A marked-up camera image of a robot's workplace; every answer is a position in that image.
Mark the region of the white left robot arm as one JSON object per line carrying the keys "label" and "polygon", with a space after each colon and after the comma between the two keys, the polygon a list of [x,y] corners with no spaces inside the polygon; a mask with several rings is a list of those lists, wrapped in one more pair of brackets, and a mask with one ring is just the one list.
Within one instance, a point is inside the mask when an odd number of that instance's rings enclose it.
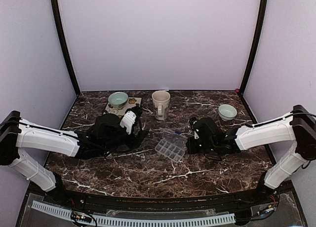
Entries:
{"label": "white left robot arm", "polygon": [[130,152],[139,148],[148,134],[143,128],[134,133],[135,127],[142,125],[140,115],[136,108],[128,109],[122,117],[106,113],[98,116],[82,133],[37,125],[21,118],[18,111],[12,111],[0,124],[0,164],[15,169],[50,193],[57,204],[66,205],[70,195],[63,190],[61,178],[41,166],[25,149],[56,152],[83,160],[120,153],[120,146],[126,146],[126,152]]}

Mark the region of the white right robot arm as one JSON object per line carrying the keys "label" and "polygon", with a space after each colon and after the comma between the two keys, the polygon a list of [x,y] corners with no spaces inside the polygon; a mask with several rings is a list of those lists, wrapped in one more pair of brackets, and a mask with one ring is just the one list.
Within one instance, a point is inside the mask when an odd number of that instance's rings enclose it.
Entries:
{"label": "white right robot arm", "polygon": [[186,142],[189,154],[210,152],[220,158],[261,145],[292,142],[286,154],[261,176],[252,194],[256,204],[263,204],[285,179],[316,158],[316,116],[301,105],[295,105],[291,112],[275,119],[225,132],[209,117],[192,117],[190,126],[195,135]]}

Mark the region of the clear plastic pill organizer box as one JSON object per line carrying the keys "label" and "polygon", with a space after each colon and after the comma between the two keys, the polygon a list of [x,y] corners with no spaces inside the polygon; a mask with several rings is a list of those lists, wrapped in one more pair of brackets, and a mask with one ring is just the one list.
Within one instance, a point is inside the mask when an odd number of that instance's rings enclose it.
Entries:
{"label": "clear plastic pill organizer box", "polygon": [[186,151],[187,137],[170,129],[164,129],[162,132],[162,139],[155,147],[155,151],[170,159],[173,162],[180,162]]}

